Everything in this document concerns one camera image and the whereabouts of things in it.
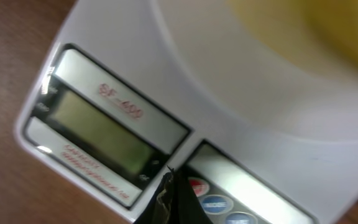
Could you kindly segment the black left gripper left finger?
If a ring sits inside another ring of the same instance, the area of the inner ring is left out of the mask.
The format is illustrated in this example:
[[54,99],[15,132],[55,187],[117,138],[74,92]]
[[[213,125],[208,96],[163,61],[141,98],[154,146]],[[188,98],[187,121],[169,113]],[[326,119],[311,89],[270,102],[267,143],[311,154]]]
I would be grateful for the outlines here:
[[175,170],[168,168],[150,202],[134,224],[167,224],[169,223],[172,200],[175,193]]

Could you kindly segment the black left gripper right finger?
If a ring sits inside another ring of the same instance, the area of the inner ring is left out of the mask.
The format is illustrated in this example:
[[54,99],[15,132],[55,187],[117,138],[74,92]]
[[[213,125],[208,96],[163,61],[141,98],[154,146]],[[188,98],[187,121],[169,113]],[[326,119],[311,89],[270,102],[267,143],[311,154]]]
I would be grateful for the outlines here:
[[212,224],[203,211],[187,176],[178,171],[174,174],[174,223]]

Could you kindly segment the yellow plastic bowl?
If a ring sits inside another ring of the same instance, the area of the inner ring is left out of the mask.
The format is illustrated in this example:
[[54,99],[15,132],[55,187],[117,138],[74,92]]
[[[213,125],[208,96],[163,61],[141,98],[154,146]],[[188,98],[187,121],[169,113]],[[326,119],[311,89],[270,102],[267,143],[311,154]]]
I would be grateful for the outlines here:
[[358,0],[230,0],[261,43],[319,76],[358,73]]

